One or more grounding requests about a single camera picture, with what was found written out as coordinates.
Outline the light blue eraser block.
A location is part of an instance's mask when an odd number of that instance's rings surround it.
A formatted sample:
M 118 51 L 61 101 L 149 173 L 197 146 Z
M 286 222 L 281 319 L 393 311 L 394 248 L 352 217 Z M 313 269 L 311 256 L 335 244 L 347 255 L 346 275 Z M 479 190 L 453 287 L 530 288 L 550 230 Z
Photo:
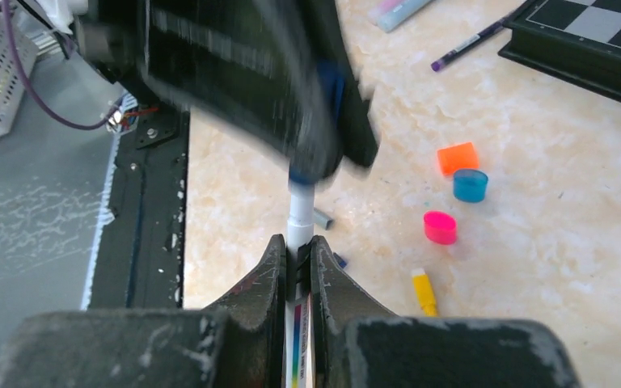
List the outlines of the light blue eraser block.
M 390 11 L 381 15 L 377 20 L 377 26 L 384 32 L 392 32 L 431 2 L 432 0 L 404 0 Z

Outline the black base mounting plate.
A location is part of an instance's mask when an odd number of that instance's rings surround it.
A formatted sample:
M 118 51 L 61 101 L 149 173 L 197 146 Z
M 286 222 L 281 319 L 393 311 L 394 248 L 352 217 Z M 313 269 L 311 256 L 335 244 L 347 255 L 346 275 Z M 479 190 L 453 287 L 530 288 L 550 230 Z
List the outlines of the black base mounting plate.
M 190 116 L 140 106 L 114 135 L 81 307 L 180 308 Z

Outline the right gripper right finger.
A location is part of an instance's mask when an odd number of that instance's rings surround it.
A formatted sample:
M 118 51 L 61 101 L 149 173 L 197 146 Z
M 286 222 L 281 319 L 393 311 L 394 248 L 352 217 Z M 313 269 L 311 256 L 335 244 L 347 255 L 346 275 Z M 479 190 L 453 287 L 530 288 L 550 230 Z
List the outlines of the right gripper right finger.
M 404 317 L 310 242 L 318 387 L 578 387 L 566 347 L 524 319 Z

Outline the purple whiteboard marker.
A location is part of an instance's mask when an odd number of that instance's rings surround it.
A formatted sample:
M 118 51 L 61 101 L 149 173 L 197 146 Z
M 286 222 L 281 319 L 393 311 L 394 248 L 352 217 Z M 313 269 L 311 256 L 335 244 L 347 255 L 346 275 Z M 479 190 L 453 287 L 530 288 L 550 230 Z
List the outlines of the purple whiteboard marker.
M 306 386 L 310 265 L 307 244 L 314 236 L 315 186 L 289 175 L 286 233 L 285 385 Z

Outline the dark blue marker cap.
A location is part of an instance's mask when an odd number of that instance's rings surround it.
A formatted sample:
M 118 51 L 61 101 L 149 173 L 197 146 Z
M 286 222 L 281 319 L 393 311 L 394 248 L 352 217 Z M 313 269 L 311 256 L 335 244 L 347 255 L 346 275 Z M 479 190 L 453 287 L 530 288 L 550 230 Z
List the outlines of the dark blue marker cap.
M 334 253 L 333 256 L 340 268 L 344 269 L 347 267 L 348 263 L 344 260 L 342 256 L 338 255 L 337 253 Z

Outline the pink highlighter cap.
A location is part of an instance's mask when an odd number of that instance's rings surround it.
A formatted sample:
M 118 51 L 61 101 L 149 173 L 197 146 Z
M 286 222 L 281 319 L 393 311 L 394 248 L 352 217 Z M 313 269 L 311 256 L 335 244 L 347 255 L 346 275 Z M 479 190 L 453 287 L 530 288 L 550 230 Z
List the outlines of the pink highlighter cap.
M 441 245 L 451 245 L 457 240 L 457 222 L 448 213 L 428 211 L 423 216 L 427 239 Z

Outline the yellow pen cap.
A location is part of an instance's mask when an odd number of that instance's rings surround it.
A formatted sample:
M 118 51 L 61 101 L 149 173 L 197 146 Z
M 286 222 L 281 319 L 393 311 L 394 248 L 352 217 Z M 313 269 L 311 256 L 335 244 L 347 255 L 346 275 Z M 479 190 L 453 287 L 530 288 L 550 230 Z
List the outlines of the yellow pen cap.
M 412 284 L 423 313 L 428 317 L 438 317 L 437 299 L 429 276 L 424 269 L 412 270 Z

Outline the purple gel pen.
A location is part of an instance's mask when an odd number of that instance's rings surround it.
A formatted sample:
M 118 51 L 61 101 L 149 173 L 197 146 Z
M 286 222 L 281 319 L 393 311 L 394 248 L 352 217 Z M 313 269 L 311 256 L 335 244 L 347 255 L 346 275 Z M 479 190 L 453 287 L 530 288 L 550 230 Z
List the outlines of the purple gel pen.
M 468 38 L 457 47 L 451 49 L 448 53 L 438 58 L 436 61 L 430 64 L 430 68 L 435 73 L 438 73 L 445 69 L 447 66 L 451 65 L 453 62 L 457 61 L 459 58 L 467 55 L 470 51 L 477 48 L 479 45 L 484 43 L 485 41 L 493 38 L 496 34 L 501 32 L 504 29 L 504 22 L 515 12 L 516 10 L 510 11 L 508 14 L 504 15 L 496 22 L 490 24 L 485 29 L 477 32 L 472 37 Z

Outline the black and grey chessboard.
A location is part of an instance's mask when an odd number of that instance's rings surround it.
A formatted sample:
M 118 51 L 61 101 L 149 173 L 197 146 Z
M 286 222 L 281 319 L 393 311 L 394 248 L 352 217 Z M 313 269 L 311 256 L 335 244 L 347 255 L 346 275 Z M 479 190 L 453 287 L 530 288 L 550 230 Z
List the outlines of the black and grey chessboard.
M 501 57 L 621 103 L 621 1 L 525 1 Z

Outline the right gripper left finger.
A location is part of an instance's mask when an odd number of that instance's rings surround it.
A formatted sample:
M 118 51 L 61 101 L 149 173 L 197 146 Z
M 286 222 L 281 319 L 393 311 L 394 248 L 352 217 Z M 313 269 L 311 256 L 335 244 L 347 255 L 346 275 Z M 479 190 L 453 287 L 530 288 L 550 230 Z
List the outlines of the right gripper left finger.
M 0 387 L 278 387 L 286 246 L 201 310 L 91 309 L 25 319 L 0 351 Z

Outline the orange highlighter cap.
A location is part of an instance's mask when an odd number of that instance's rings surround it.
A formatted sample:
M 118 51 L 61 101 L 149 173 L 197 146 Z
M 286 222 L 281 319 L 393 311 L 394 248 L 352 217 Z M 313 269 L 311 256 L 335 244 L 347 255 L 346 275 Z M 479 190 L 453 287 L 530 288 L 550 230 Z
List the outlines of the orange highlighter cap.
M 444 176 L 450 176 L 460 169 L 479 168 L 478 154 L 472 142 L 437 150 L 437 161 Z

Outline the blue highlighter cap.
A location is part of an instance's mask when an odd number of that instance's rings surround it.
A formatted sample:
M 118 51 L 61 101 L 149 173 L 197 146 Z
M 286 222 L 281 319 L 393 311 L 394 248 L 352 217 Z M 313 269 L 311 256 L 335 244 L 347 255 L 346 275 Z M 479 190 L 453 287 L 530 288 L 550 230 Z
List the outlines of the blue highlighter cap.
M 476 169 L 459 169 L 453 174 L 453 194 L 457 200 L 479 203 L 486 197 L 488 176 Z

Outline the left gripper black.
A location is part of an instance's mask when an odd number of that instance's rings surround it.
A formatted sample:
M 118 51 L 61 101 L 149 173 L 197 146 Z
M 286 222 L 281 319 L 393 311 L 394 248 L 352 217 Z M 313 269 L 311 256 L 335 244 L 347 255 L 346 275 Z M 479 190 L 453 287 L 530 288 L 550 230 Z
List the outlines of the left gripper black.
M 304 183 L 378 154 L 333 1 L 91 1 L 83 58 L 143 103 L 208 112 L 289 163 Z

